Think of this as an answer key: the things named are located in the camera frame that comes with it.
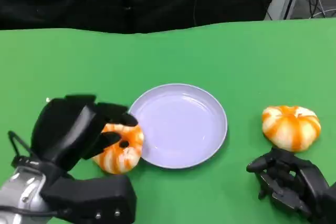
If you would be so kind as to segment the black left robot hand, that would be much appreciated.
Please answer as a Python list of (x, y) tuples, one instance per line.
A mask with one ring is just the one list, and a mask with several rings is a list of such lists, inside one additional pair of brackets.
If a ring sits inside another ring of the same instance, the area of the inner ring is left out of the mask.
[(90, 159), (121, 140), (107, 124), (136, 126), (128, 107), (95, 102), (94, 94), (70, 94), (51, 99), (42, 109), (31, 134), (31, 150), (41, 161), (70, 171), (80, 159)]

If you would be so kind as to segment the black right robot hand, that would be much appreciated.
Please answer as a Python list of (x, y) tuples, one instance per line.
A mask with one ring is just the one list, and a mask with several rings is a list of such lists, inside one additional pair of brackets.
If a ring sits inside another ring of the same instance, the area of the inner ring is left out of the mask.
[(309, 160), (273, 147), (246, 171), (259, 181), (260, 200), (269, 196), (277, 208), (298, 213), (310, 223), (335, 223), (335, 184), (330, 186)]

